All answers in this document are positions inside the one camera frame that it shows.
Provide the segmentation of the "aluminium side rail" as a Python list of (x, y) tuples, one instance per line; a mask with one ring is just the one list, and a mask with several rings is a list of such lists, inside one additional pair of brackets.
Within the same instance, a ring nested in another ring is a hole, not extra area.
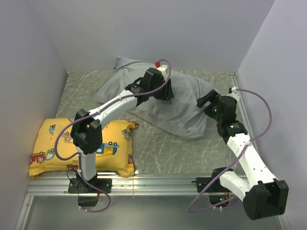
[[(229, 77), (231, 79), (233, 87), (239, 88), (239, 85), (238, 85), (238, 82), (237, 82), (237, 79), (236, 79), (236, 72), (229, 72)], [(239, 99), (239, 102), (237, 104), (238, 104), (238, 107), (239, 107), (239, 110), (240, 110), (240, 113), (241, 113), (243, 124), (244, 124), (245, 128), (247, 129), (250, 137), (254, 138), (254, 134), (253, 134), (253, 131), (252, 131), (252, 128), (251, 128), (251, 125), (250, 125), (247, 110), (246, 110), (246, 107), (244, 105), (244, 101), (243, 101), (243, 98), (242, 98), (242, 92), (239, 91), (239, 94), (240, 94), (240, 99)]]

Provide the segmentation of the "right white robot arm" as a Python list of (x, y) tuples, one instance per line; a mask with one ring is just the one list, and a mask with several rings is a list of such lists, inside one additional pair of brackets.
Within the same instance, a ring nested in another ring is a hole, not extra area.
[(236, 106), (242, 89), (233, 87), (229, 94), (221, 96), (215, 90), (197, 100), (199, 108), (204, 107), (207, 116), (216, 121), (217, 131), (226, 145), (236, 155), (229, 166), (222, 169), (199, 192), (188, 206), (192, 206), (212, 187), (215, 191), (227, 190), (243, 203), (246, 215), (251, 220), (279, 216), (285, 213), (289, 187), (284, 180), (268, 169), (256, 151), (253, 141), (244, 125), (236, 118)]

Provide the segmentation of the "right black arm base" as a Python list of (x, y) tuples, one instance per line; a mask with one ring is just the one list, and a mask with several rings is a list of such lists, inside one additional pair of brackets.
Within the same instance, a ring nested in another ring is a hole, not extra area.
[[(205, 186), (224, 169), (225, 167), (216, 168), (213, 170), (211, 177), (197, 177), (194, 181), (192, 181), (196, 184), (197, 192), (200, 193), (205, 188)], [(206, 190), (206, 192), (209, 193), (209, 201), (212, 205), (230, 198), (230, 191), (227, 188), (221, 186), (219, 179), (217, 179)]]

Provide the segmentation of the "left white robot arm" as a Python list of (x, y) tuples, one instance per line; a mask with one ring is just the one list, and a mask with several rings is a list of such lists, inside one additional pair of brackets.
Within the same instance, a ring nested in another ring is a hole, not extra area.
[(115, 98), (90, 110), (79, 110), (72, 124), (71, 137), (78, 151), (78, 180), (86, 193), (96, 189), (96, 151), (102, 145), (102, 130), (114, 118), (153, 97), (167, 101), (174, 97), (171, 90), (171, 67), (148, 68), (143, 77), (127, 85)]

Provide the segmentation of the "grey pillowcase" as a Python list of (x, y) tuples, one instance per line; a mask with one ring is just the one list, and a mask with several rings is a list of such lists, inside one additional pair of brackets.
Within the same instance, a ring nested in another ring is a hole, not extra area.
[[(153, 63), (118, 57), (113, 72), (93, 91), (93, 100), (104, 104), (120, 94), (124, 88), (142, 77)], [(168, 101), (150, 97), (148, 101), (130, 110), (152, 125), (187, 140), (203, 137), (207, 115), (197, 106), (197, 100), (215, 89), (205, 80), (171, 71), (174, 98)]]

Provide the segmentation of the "yellow cartoon print pillow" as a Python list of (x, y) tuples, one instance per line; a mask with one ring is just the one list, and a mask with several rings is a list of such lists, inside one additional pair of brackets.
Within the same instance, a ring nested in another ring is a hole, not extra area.
[[(55, 154), (55, 140), (69, 123), (69, 118), (46, 119), (36, 138), (29, 165), (29, 176), (35, 177), (48, 171), (78, 168), (78, 158), (62, 161)], [(115, 172), (121, 177), (134, 175), (132, 130), (139, 124), (134, 121), (113, 120), (102, 130), (102, 145), (96, 152), (95, 166), (98, 172)]]

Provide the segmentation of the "aluminium front rail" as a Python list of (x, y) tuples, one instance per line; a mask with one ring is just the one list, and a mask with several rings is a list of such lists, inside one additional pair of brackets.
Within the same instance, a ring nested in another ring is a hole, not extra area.
[(248, 218), (241, 203), (219, 210), (191, 214), (196, 176), (136, 175), (110, 178), (111, 206), (99, 213), (77, 207), (77, 195), (68, 193), (63, 172), (49, 172), (30, 180), (16, 229), (18, 230), (244, 230)]

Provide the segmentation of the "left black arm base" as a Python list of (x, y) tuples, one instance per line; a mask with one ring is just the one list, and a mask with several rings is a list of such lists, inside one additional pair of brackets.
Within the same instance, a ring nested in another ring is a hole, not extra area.
[(68, 194), (78, 195), (77, 201), (80, 208), (95, 207), (101, 194), (109, 195), (112, 187), (112, 179), (100, 179), (95, 176), (88, 183), (78, 174), (77, 169), (67, 171), (69, 180)]

